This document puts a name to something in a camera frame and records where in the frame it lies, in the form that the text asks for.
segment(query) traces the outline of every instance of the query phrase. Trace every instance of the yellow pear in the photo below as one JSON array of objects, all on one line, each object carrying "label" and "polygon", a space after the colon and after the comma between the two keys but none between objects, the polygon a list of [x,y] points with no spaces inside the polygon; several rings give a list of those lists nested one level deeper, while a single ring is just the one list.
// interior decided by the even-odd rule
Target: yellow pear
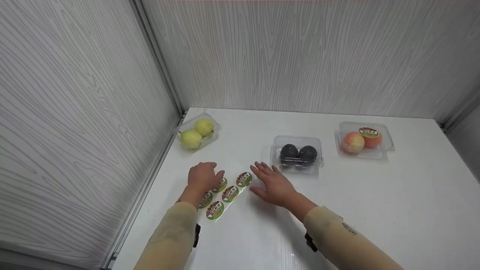
[{"label": "yellow pear", "polygon": [[186,148],[197,149],[202,143],[202,135],[193,129],[185,130],[180,134],[180,142]]},{"label": "yellow pear", "polygon": [[202,137],[207,137],[213,134],[214,125],[213,122],[209,119],[199,119],[195,122],[195,130],[202,135]]}]

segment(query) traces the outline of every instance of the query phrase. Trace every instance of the plastic container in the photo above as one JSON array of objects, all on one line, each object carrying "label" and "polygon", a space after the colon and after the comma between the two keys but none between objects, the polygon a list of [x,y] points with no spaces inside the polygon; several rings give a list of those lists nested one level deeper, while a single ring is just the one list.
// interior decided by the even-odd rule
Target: plastic container
[{"label": "plastic container", "polygon": [[218,139],[220,128],[208,113],[202,113],[178,127],[177,137],[184,149],[195,152]]},{"label": "plastic container", "polygon": [[282,172],[318,174],[319,168],[323,166],[323,161],[322,146],[318,138],[279,135],[274,139],[271,148],[271,163]]},{"label": "plastic container", "polygon": [[342,156],[388,160],[387,152],[395,151],[392,137],[384,124],[341,122],[336,141]]}]

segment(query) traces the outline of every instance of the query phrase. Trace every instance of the white tabletop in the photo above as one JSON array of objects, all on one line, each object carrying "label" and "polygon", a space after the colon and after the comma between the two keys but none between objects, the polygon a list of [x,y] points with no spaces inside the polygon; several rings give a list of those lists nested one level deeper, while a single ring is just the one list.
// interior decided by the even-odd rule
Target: white tabletop
[{"label": "white tabletop", "polygon": [[[254,161],[269,163],[277,135],[321,140],[320,175],[287,177],[405,269],[480,269],[480,185],[434,120],[201,108],[190,108],[187,119],[204,111],[222,126],[219,139],[194,154],[175,140],[114,270],[134,267],[191,166],[215,161],[232,183]],[[396,149],[388,162],[340,157],[334,132],[341,121],[385,124]],[[248,190],[216,222],[204,218],[204,210],[199,216],[200,242],[186,269],[334,269],[306,246],[301,223]]]}]

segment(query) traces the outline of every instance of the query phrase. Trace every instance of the peach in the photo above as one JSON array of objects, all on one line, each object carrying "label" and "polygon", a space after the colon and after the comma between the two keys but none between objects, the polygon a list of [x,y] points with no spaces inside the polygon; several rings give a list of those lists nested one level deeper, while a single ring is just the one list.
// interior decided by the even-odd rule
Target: peach
[{"label": "peach", "polygon": [[359,133],[365,139],[365,148],[374,149],[382,143],[382,134],[372,127],[361,127]]},{"label": "peach", "polygon": [[358,154],[365,145],[365,139],[358,132],[350,132],[345,135],[342,142],[342,149],[351,154]]}]

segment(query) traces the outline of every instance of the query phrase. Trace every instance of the round sticker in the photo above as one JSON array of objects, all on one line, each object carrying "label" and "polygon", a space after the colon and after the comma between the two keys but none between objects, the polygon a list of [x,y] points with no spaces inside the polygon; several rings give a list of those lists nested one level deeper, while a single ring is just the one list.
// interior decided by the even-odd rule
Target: round sticker
[{"label": "round sticker", "polygon": [[207,208],[207,218],[209,220],[218,219],[223,213],[223,203],[221,201],[215,201]]},{"label": "round sticker", "polygon": [[246,187],[252,182],[252,174],[249,172],[242,172],[237,177],[237,186]]},{"label": "round sticker", "polygon": [[239,194],[239,188],[234,185],[231,185],[225,189],[222,194],[222,201],[224,202],[232,202],[235,197]]},{"label": "round sticker", "polygon": [[227,179],[224,177],[222,178],[222,180],[220,180],[220,183],[218,184],[218,186],[212,188],[212,191],[215,192],[215,193],[219,193],[220,191],[222,191],[226,186],[227,186]]},{"label": "round sticker", "polygon": [[378,137],[378,131],[372,127],[363,126],[359,128],[359,133],[366,138],[375,138]]},{"label": "round sticker", "polygon": [[200,200],[200,206],[198,208],[203,209],[207,207],[213,199],[213,194],[209,191],[205,193],[204,197]]}]

